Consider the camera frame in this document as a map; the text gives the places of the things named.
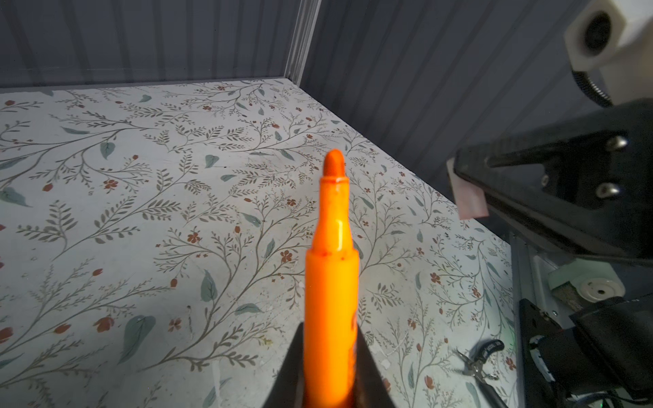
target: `black cable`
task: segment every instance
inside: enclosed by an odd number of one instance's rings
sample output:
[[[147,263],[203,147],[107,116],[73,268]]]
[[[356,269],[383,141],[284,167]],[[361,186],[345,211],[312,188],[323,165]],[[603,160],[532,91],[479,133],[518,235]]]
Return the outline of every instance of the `black cable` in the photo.
[[[576,82],[576,85],[578,85],[578,87],[585,94],[585,96],[587,96],[589,99],[594,101],[597,105],[599,105],[602,108],[609,108],[610,106],[613,105],[610,96],[605,92],[603,92],[601,88],[599,88],[592,81],[592,79],[587,74],[587,72],[574,71],[572,69],[571,75],[573,76],[573,80]]]
[[[600,394],[590,394],[588,396],[585,396],[574,403],[573,408],[585,408],[588,406],[588,404],[591,404],[592,402],[598,401],[598,400],[611,400],[613,403],[615,401],[625,401],[634,405],[646,405],[649,404],[653,401],[653,398],[648,398],[647,400],[629,400],[627,398],[623,398],[617,395],[610,395],[606,393],[600,393]]]
[[[610,395],[612,397],[619,397],[619,395],[614,390],[608,390],[606,392],[608,393],[608,395]],[[613,407],[614,408],[624,408],[624,404],[622,404],[621,401],[619,401],[618,399],[615,398],[615,399],[612,399],[611,401],[613,402]]]

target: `screw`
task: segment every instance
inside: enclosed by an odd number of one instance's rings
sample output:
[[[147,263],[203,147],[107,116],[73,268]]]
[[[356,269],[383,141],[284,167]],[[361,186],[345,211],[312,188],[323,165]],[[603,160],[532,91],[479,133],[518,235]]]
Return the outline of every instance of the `screw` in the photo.
[[[612,198],[621,193],[621,189],[614,183],[601,183],[596,187],[596,196],[598,198]]]
[[[628,146],[628,139],[618,135],[615,137],[612,137],[608,139],[605,143],[605,150],[606,151],[617,151],[621,150],[624,147]]]

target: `gray wall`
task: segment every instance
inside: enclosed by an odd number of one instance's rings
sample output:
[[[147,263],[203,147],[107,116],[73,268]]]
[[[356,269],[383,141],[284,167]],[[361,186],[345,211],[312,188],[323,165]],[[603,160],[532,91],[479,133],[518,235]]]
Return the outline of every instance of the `gray wall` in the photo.
[[[451,197],[460,146],[597,109],[562,39],[586,1],[323,1],[302,88]]]
[[[0,87],[283,76],[299,0],[2,0]]]

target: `floral pattern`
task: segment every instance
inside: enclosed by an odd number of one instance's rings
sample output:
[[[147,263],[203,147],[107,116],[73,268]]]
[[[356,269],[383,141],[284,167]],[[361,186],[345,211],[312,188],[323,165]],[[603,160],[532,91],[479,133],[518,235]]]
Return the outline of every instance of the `floral pattern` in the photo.
[[[500,338],[485,369],[516,406],[509,246],[290,81],[11,93],[0,120],[0,400],[260,406],[338,148],[395,404],[487,406],[454,350]]]

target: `orange highlighter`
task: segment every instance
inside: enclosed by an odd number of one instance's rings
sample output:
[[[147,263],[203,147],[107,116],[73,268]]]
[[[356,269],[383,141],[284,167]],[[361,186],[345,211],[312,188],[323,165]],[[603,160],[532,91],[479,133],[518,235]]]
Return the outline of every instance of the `orange highlighter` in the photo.
[[[358,251],[349,228],[349,178],[340,150],[325,158],[319,218],[306,253],[307,408],[351,408],[356,373]]]

